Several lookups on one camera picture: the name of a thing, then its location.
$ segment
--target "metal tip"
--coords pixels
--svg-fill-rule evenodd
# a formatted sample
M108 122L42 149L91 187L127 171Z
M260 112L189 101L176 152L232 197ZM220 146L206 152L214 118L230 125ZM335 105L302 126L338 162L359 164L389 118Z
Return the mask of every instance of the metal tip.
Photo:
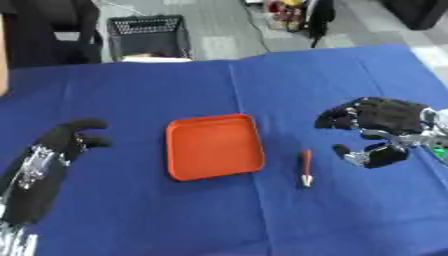
M313 176L302 175L302 184L304 187L310 188L312 182L313 182Z

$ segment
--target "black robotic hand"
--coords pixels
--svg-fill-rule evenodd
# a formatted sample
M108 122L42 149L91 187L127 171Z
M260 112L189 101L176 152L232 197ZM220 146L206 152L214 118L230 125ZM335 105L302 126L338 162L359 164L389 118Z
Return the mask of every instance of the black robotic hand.
M386 143L370 145L361 152L351 152L344 145L333 146L339 157L352 164L377 168L407 159L409 150L400 138L421 134L423 124L431 125L433 116L424 114L427 108L427 105L396 99L359 98L325 111L317 118L315 127L360 129L364 139L386 139Z
M36 223L42 219L55 199L70 163L90 148L111 145L106 138L80 132L106 127L104 121L93 118L64 123L51 129L25 149L0 178L0 195L6 207L2 221L14 226ZM37 154L38 150L44 150L44 153ZM49 156L45 152L54 156L51 161L42 160L45 155ZM40 170L43 172L40 176L30 178L23 170L27 163L32 162L33 155L42 157L34 161L34 165L36 162L39 165L47 163L43 164L47 168Z

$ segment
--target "green object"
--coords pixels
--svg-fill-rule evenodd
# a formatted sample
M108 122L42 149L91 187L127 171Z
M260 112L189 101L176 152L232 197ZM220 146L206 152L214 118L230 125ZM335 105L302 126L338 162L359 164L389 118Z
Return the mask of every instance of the green object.
M433 152L434 152L434 155L441 160L445 159L448 155L448 149L436 148L436 149L433 149Z

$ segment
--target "black basket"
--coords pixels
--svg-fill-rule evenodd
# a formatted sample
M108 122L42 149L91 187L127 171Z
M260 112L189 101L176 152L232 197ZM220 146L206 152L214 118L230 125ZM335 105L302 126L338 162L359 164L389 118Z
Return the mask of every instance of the black basket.
M111 18L107 29L114 61L139 53L191 58L188 31L182 15Z

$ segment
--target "blue tablecloth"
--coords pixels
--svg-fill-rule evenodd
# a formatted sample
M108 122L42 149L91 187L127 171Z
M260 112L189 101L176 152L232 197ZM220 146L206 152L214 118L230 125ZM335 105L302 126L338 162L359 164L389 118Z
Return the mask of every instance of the blue tablecloth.
M355 132L316 130L322 111L360 96L448 108L447 89L404 46L272 53L238 61L18 70L0 99L0 169L57 123L99 117L112 148L74 163L35 227L41 256L424 255L448 249L448 168L422 150L367 170L331 145ZM188 183L167 174L174 119L244 112L266 166ZM297 190L298 152L315 183Z

